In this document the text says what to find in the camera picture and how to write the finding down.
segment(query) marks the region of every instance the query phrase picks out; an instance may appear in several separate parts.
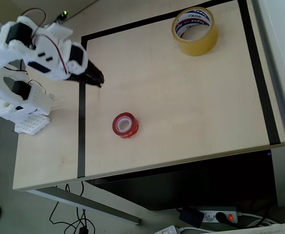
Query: tape label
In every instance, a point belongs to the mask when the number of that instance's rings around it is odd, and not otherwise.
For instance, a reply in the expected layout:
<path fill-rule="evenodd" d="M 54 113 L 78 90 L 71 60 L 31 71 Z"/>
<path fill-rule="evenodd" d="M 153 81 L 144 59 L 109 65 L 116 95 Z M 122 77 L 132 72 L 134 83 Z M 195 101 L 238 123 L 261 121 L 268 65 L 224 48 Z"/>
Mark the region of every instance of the tape label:
<path fill-rule="evenodd" d="M 186 32 L 189 28 L 199 24 L 209 26 L 210 23 L 211 20 L 208 13 L 202 10 L 192 9 L 178 18 L 175 26 L 175 32 L 178 37 L 181 38 L 184 32 Z"/>

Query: packing tape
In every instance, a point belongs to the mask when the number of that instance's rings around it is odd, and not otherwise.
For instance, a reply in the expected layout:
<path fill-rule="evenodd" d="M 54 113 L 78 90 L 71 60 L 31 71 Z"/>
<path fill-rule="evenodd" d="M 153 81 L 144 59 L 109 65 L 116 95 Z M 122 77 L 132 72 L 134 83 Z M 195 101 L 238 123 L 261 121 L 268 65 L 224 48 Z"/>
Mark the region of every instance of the packing tape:
<path fill-rule="evenodd" d="M 113 121 L 112 128 L 121 138 L 130 138 L 138 131 L 138 121 L 128 112 L 121 113 Z"/>
<path fill-rule="evenodd" d="M 196 25 L 209 26 L 208 31 L 198 40 L 182 39 L 184 32 Z M 211 50 L 218 40 L 218 29 L 212 13 L 203 7 L 191 7 L 181 12 L 173 21 L 171 32 L 182 53 L 198 56 Z"/>

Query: wire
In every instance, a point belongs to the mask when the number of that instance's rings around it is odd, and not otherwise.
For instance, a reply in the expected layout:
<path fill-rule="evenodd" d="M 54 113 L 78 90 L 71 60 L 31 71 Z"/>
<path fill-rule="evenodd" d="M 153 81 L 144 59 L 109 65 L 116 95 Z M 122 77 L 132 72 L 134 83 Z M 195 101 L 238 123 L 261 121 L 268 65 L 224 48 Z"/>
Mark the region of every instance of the wire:
<path fill-rule="evenodd" d="M 21 15 L 22 16 L 26 16 L 27 14 L 31 13 L 31 12 L 34 12 L 34 11 L 40 11 L 44 14 L 44 19 L 42 20 L 42 22 L 37 26 L 36 30 L 34 31 L 33 33 L 33 36 L 31 37 L 31 41 L 33 39 L 33 37 L 35 36 L 37 30 L 39 29 L 39 27 L 41 27 L 43 24 L 46 23 L 47 21 L 47 15 L 46 15 L 46 12 L 44 12 L 42 9 L 40 8 L 30 8 L 30 9 L 27 9 L 26 11 L 24 11 Z"/>
<path fill-rule="evenodd" d="M 256 215 L 256 214 L 249 214 L 249 213 L 241 213 L 241 216 L 250 216 L 250 217 L 254 217 L 254 218 L 260 218 L 262 219 L 263 217 L 260 216 L 260 215 Z M 270 219 L 270 218 L 265 218 L 265 221 L 268 221 L 270 223 L 273 223 L 273 224 L 278 224 L 278 222 Z"/>
<path fill-rule="evenodd" d="M 68 69 L 67 69 L 67 67 L 66 67 L 66 65 L 65 65 L 65 62 L 64 62 L 64 60 L 63 60 L 61 51 L 60 51 L 59 47 L 57 46 L 57 44 L 56 44 L 53 40 L 51 40 L 50 37 L 48 37 L 47 35 L 44 35 L 44 34 L 36 34 L 36 35 L 34 35 L 34 36 L 32 37 L 32 39 L 34 39 L 34 37 L 36 37 L 36 36 L 44 36 L 44 37 L 48 38 L 48 39 L 52 42 L 52 44 L 55 46 L 55 48 L 56 48 L 57 51 L 58 51 L 59 57 L 60 57 L 60 59 L 61 59 L 61 62 L 62 62 L 64 71 L 65 71 L 65 74 L 69 74 L 69 73 L 68 73 Z"/>
<path fill-rule="evenodd" d="M 260 221 L 260 219 L 257 219 L 257 220 L 255 220 L 254 222 L 248 224 L 247 227 L 253 226 L 253 225 L 257 224 L 259 221 Z M 271 225 L 273 224 L 273 223 L 266 222 L 266 221 L 263 221 L 262 223 L 265 223 L 265 224 L 267 224 L 268 226 L 271 226 Z"/>
<path fill-rule="evenodd" d="M 35 81 L 37 84 L 39 84 L 40 87 L 44 89 L 45 94 L 46 94 L 46 89 L 37 80 L 31 79 L 27 84 L 30 84 L 31 81 Z"/>
<path fill-rule="evenodd" d="M 80 193 L 80 196 L 82 196 L 83 193 L 84 193 L 84 183 L 83 183 L 83 181 L 81 182 L 81 184 L 82 184 L 82 191 L 81 191 L 81 193 Z M 65 185 L 65 191 L 71 192 L 69 184 L 66 184 L 66 185 Z M 64 234 L 65 234 L 66 231 L 69 229 L 69 227 L 73 227 L 73 228 L 74 228 L 73 234 L 75 234 L 75 232 L 76 232 L 78 226 L 80 225 L 80 223 L 83 225 L 83 227 L 87 227 L 87 221 L 90 222 L 91 225 L 93 226 L 93 228 L 94 228 L 94 234 L 95 234 L 95 226 L 94 226 L 94 224 L 92 223 L 92 221 L 90 221 L 89 219 L 86 218 L 86 213 L 85 213 L 86 210 L 85 210 L 85 209 L 83 209 L 83 214 L 82 214 L 81 218 L 79 218 L 79 215 L 78 215 L 78 207 L 76 208 L 76 214 L 77 214 L 78 220 L 76 220 L 76 221 L 73 222 L 73 223 L 67 223 L 67 222 L 53 222 L 53 221 L 51 220 L 51 218 L 52 218 L 52 216 L 53 216 L 53 214 L 54 214 L 54 212 L 55 212 L 55 210 L 56 210 L 58 204 L 59 204 L 59 202 L 56 203 L 56 206 L 54 207 L 52 213 L 50 214 L 49 221 L 50 221 L 52 224 L 54 224 L 54 225 L 55 225 L 55 224 L 59 224 L 59 223 L 67 224 L 68 226 L 67 226 L 66 229 L 64 230 Z"/>
<path fill-rule="evenodd" d="M 239 228 L 239 229 L 257 228 L 257 227 L 259 227 L 259 225 L 261 225 L 261 224 L 265 221 L 265 219 L 266 219 L 266 217 L 267 217 L 267 215 L 268 215 L 268 213 L 269 213 L 269 210 L 270 210 L 271 205 L 272 205 L 272 203 L 269 203 L 269 204 L 268 204 L 264 216 L 261 216 L 262 219 L 259 220 L 259 222 L 258 222 L 257 224 L 255 224 L 255 225 L 253 225 L 253 226 L 241 227 L 241 226 L 238 226 L 238 225 L 236 225 L 236 224 L 234 224 L 234 223 L 231 223 L 231 222 L 227 219 L 227 216 L 226 216 L 224 213 L 222 213 L 222 212 L 218 212 L 218 213 L 216 214 L 215 218 L 216 218 L 216 219 L 218 220 L 218 222 L 220 222 L 220 223 L 225 223 L 225 224 L 227 224 L 227 225 L 229 225 L 229 226 L 232 226 L 232 227 L 235 227 L 235 228 Z"/>
<path fill-rule="evenodd" d="M 198 230 L 198 231 L 203 231 L 203 232 L 206 232 L 206 233 L 213 233 L 215 231 L 211 231 L 211 230 L 206 230 L 206 229 L 202 229 L 202 228 L 194 228 L 194 227 L 184 227 L 184 228 L 179 228 L 179 232 L 183 232 L 184 230 L 189 230 L 189 229 L 192 229 L 192 230 Z"/>
<path fill-rule="evenodd" d="M 14 70 L 14 69 L 10 69 L 10 68 L 5 67 L 5 66 L 4 66 L 4 68 L 9 70 L 9 71 L 13 71 L 13 72 L 26 72 L 27 73 L 27 71 L 25 71 L 25 70 Z"/>

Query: black tape line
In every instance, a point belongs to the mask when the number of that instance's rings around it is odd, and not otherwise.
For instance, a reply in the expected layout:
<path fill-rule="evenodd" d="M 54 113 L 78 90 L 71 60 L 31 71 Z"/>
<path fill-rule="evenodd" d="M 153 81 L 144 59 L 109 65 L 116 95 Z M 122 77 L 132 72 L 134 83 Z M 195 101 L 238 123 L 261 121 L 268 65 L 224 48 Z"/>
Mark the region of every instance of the black tape line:
<path fill-rule="evenodd" d="M 77 178 L 85 177 L 85 95 L 86 84 L 79 83 L 78 99 L 78 159 L 77 159 Z"/>
<path fill-rule="evenodd" d="M 254 76 L 257 84 L 259 99 L 261 108 L 263 110 L 264 119 L 266 123 L 267 134 L 270 145 L 280 144 L 280 137 L 275 122 L 270 97 L 266 85 L 266 80 L 261 66 L 260 57 L 256 45 L 254 31 L 251 25 L 249 11 L 246 0 L 238 0 L 240 12 L 242 16 L 242 22 L 244 26 L 244 32 L 246 36 L 248 51 L 250 55 L 251 64 L 254 71 Z"/>
<path fill-rule="evenodd" d="M 206 1 L 204 3 L 198 4 L 198 5 L 195 5 L 195 6 L 208 8 L 208 7 L 219 5 L 219 4 L 222 4 L 222 3 L 225 3 L 225 2 L 229 2 L 229 1 L 233 1 L 233 0 L 210 0 L 210 1 Z M 86 40 L 86 41 L 87 40 L 92 40 L 92 39 L 104 37 L 104 36 L 107 36 L 107 35 L 110 35 L 110 34 L 119 33 L 119 32 L 123 32 L 123 31 L 129 30 L 129 29 L 133 29 L 133 28 L 144 26 L 144 25 L 148 25 L 148 24 L 151 24 L 151 23 L 156 23 L 156 22 L 160 22 L 160 21 L 163 21 L 163 20 L 168 20 L 168 19 L 171 19 L 171 18 L 175 18 L 179 13 L 181 13 L 182 11 L 184 11 L 184 10 L 186 10 L 188 8 L 190 8 L 190 7 L 187 7 L 187 8 L 178 10 L 178 11 L 173 11 L 173 12 L 170 12 L 170 13 L 166 13 L 166 14 L 163 14 L 163 15 L 159 15 L 159 16 L 154 16 L 154 17 L 151 17 L 151 18 L 148 18 L 148 19 L 139 20 L 139 21 L 136 21 L 136 22 L 133 22 L 133 23 L 124 24 L 124 25 L 121 25 L 121 26 L 118 26 L 118 27 L 115 27 L 115 28 L 106 29 L 106 30 L 103 30 L 103 31 L 100 31 L 100 32 L 88 34 L 88 35 L 82 36 L 82 41 L 83 40 Z"/>

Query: white robotic arm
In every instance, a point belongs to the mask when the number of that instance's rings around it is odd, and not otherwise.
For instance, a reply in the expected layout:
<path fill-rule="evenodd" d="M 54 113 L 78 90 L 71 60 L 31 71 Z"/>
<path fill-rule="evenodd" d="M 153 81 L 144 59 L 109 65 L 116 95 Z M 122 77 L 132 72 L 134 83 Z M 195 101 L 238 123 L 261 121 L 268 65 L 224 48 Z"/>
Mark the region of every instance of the white robotic arm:
<path fill-rule="evenodd" d="M 103 74 L 88 60 L 80 43 L 66 38 L 73 31 L 57 22 L 42 28 L 26 16 L 6 23 L 0 31 L 0 116 L 13 121 L 15 131 L 35 134 L 47 123 L 52 99 L 40 86 L 29 83 L 26 71 L 9 65 L 22 59 L 52 80 L 74 80 L 101 87 Z M 3 81 L 12 78 L 10 90 Z"/>

